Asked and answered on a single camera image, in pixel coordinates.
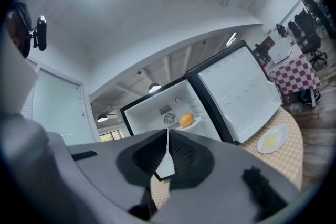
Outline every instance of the ceiling light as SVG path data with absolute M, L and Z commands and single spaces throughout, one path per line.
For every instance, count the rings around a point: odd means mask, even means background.
M 226 43 L 226 46 L 230 46 L 233 41 L 235 41 L 235 36 L 237 32 L 234 32 L 233 35 L 230 37 L 229 41 Z
M 101 114 L 101 115 L 98 116 L 97 122 L 103 122 L 103 121 L 106 121 L 108 119 L 109 118 L 105 114 Z
M 152 84 L 149 86 L 148 91 L 149 91 L 149 93 L 152 93 L 152 92 L 158 90 L 159 88 L 161 88 L 161 86 L 160 86 L 159 84 L 157 84 L 157 83 L 152 83 Z

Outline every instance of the desk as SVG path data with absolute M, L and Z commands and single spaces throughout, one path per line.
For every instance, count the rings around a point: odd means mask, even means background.
M 293 45 L 289 57 L 280 63 L 275 65 L 269 62 L 265 71 L 283 95 L 310 89 L 312 106 L 315 107 L 314 89 L 320 87 L 321 83 L 298 45 Z
M 285 124 L 289 128 L 289 136 L 285 144 L 270 154 L 259 153 L 257 143 L 260 137 L 269 129 L 279 124 Z M 298 124 L 286 110 L 279 108 L 265 126 L 241 146 L 283 174 L 298 190 L 301 189 L 303 141 Z M 155 176 L 151 179 L 152 198 L 158 209 L 160 209 L 170 197 L 169 186 L 169 179 L 161 182 L 158 181 Z

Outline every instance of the red checkered tablecloth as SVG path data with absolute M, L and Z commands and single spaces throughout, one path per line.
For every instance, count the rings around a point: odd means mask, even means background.
M 291 54 L 284 61 L 276 65 L 269 62 L 265 71 L 284 95 L 321 86 L 313 67 L 298 45 L 292 46 Z

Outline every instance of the freezer door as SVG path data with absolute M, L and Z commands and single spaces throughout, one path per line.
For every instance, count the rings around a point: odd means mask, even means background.
M 276 86 L 245 42 L 198 66 L 191 80 L 209 103 L 228 142 L 243 143 L 274 115 L 281 105 Z

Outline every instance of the window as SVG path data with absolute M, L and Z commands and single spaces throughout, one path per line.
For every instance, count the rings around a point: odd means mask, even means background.
M 100 135 L 100 141 L 101 142 L 106 142 L 106 141 L 111 141 L 111 140 L 118 140 L 118 139 L 122 139 L 119 130 L 113 131 L 111 133 L 101 134 Z

